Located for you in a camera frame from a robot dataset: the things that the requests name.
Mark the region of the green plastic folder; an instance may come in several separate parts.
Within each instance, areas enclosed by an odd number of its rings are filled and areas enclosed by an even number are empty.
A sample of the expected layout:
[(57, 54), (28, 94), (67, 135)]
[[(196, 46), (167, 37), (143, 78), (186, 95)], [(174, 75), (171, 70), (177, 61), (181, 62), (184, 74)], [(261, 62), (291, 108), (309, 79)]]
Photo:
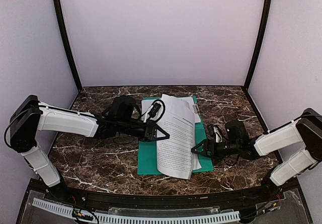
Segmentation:
[[(194, 158), (194, 166), (198, 162), (198, 158), (195, 155), (196, 154), (192, 154), (192, 157)], [(213, 163), (210, 158), (199, 156), (199, 155), (197, 156), (203, 159), (203, 163), (206, 165), (205, 172), (211, 172), (214, 170)], [(139, 175), (160, 175), (161, 174), (161, 172), (157, 169), (156, 142), (139, 142), (137, 173)]]

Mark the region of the printed paper sheet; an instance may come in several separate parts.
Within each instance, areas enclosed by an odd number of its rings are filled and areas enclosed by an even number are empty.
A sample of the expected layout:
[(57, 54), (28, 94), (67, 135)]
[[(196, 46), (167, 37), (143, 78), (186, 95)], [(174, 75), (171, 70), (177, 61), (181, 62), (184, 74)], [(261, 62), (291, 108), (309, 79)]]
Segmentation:
[(170, 135), (156, 142), (157, 169), (164, 175), (189, 180), (193, 170), (195, 114), (186, 100), (163, 94), (165, 113), (158, 122)]

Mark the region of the white paper sheet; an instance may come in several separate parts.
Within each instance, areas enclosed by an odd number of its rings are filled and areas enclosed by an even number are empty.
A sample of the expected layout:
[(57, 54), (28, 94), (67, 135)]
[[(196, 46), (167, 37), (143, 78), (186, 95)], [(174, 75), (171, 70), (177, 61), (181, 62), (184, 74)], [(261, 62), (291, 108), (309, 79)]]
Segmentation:
[[(156, 98), (144, 98), (141, 102), (142, 104), (142, 112), (143, 116), (142, 119), (148, 117), (148, 112), (152, 109), (153, 102), (156, 100)], [(182, 101), (186, 102), (186, 105), (189, 106), (190, 110), (194, 113), (195, 116), (195, 143), (198, 144), (205, 138), (205, 130), (202, 122), (202, 118), (199, 114), (196, 114), (194, 112), (194, 109), (192, 107), (193, 104), (197, 104), (197, 100), (195, 97), (181, 97)], [(203, 159), (201, 157), (198, 157), (198, 162), (195, 164), (193, 172), (205, 172), (206, 165), (203, 163)]]

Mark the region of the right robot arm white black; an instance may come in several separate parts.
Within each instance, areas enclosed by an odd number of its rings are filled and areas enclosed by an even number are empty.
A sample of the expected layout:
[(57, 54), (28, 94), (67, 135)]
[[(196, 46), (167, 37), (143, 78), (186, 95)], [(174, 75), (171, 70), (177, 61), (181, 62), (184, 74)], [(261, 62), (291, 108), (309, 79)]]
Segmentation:
[(225, 130), (226, 137), (212, 126), (213, 138), (201, 141), (191, 152), (212, 159), (238, 155), (253, 161), (276, 151), (293, 150), (287, 159), (267, 173), (262, 180), (263, 186), (277, 188), (321, 163), (321, 115), (311, 108), (254, 138), (249, 137), (245, 125), (239, 120), (227, 122)]

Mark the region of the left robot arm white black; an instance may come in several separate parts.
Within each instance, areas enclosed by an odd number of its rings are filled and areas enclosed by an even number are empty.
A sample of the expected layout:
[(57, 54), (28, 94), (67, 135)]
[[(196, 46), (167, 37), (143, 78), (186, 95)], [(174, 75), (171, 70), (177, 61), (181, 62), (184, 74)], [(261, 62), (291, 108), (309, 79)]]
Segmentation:
[(47, 187), (54, 188), (63, 185), (64, 180), (41, 148), (42, 132), (94, 139), (123, 133), (142, 142), (167, 140), (170, 135), (159, 124), (165, 109), (162, 100), (155, 100), (149, 110), (142, 112), (133, 97), (122, 95), (100, 113), (80, 112), (51, 106), (39, 101), (36, 95), (29, 95), (11, 116), (4, 142), (25, 159)]

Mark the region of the metal top clip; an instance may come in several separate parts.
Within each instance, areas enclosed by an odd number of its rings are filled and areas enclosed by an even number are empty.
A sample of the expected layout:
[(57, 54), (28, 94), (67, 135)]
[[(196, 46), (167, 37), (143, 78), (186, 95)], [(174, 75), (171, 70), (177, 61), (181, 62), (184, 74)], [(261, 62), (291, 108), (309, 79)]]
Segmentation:
[(193, 104), (193, 105), (192, 105), (192, 107), (193, 107), (193, 109), (194, 109), (194, 112), (195, 112), (196, 114), (198, 114), (198, 113), (199, 113), (198, 105), (197, 105), (197, 104)]

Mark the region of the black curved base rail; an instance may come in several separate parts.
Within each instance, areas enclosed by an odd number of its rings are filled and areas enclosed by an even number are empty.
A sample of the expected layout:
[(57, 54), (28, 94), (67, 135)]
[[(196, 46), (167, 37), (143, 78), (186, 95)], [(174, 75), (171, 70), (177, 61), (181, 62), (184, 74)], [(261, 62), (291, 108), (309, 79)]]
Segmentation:
[(69, 205), (78, 205), (89, 210), (108, 210), (110, 207), (134, 209), (188, 209), (219, 206), (221, 209), (240, 210), (242, 216), (254, 216), (256, 204), (279, 201), (285, 196), (282, 190), (268, 193), (262, 186), (237, 191), (194, 194), (194, 195), (125, 195), (89, 191), (68, 187), (71, 195)]

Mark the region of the right black frame post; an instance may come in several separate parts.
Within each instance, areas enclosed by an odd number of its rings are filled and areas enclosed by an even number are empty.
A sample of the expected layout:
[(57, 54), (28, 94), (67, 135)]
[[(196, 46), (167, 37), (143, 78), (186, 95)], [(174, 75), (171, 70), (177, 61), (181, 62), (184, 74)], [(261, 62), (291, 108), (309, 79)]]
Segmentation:
[(261, 14), (261, 20), (259, 24), (259, 29), (258, 29), (258, 34), (253, 50), (253, 55), (251, 58), (249, 70), (246, 76), (246, 80), (244, 83), (244, 89), (245, 91), (248, 91), (255, 73), (256, 65), (259, 59), (259, 55), (261, 52), (261, 47), (263, 44), (264, 36), (265, 36), (265, 31), (266, 31), (266, 26), (267, 26), (267, 21), (269, 17), (269, 12), (270, 12), (270, 6), (271, 6), (271, 1), (272, 0), (264, 0), (263, 4), (263, 10)]

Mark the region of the black frame post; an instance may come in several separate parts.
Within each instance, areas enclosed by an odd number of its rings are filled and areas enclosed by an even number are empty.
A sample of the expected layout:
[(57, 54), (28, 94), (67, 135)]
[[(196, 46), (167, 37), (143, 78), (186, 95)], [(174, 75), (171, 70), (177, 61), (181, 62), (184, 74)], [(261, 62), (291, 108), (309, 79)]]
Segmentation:
[(74, 84), (77, 88), (77, 91), (80, 92), (82, 90), (83, 86), (82, 86), (81, 79), (79, 77), (79, 74), (78, 74), (78, 71), (76, 68), (76, 63), (75, 63), (73, 53), (71, 50), (70, 41), (68, 38), (65, 20), (64, 20), (64, 16), (63, 16), (61, 0), (53, 0), (53, 4), (54, 4), (58, 28), (59, 28), (63, 48), (65, 51), (65, 55), (67, 58), (67, 62), (69, 65), (69, 69), (71, 71), (72, 78), (73, 78)]
[(248, 91), (255, 73), (256, 65), (259, 59), (259, 55), (261, 52), (261, 47), (263, 44), (264, 36), (265, 36), (265, 31), (266, 31), (266, 26), (267, 26), (267, 21), (269, 17), (269, 12), (270, 12), (270, 6), (271, 6), (271, 1), (272, 0), (264, 0), (263, 4), (263, 10), (261, 14), (261, 20), (259, 24), (259, 29), (258, 29), (258, 34), (253, 50), (253, 55), (251, 58), (249, 70), (246, 76), (246, 80), (244, 83), (244, 89), (245, 91)]

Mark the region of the left black frame post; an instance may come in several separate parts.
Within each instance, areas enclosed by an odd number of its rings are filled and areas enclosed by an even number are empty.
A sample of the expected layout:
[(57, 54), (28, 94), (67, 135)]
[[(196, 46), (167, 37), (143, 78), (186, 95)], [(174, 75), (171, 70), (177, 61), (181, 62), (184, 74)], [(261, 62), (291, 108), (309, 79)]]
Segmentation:
[(59, 28), (63, 48), (65, 51), (65, 55), (67, 58), (67, 62), (69, 65), (69, 69), (71, 71), (72, 78), (73, 78), (74, 84), (77, 88), (77, 91), (80, 92), (82, 90), (83, 86), (82, 86), (81, 79), (79, 77), (79, 74), (78, 74), (78, 71), (76, 68), (76, 63), (75, 63), (73, 53), (71, 50), (70, 41), (68, 38), (65, 20), (64, 20), (64, 16), (63, 16), (61, 0), (53, 0), (53, 4), (54, 4), (58, 28)]

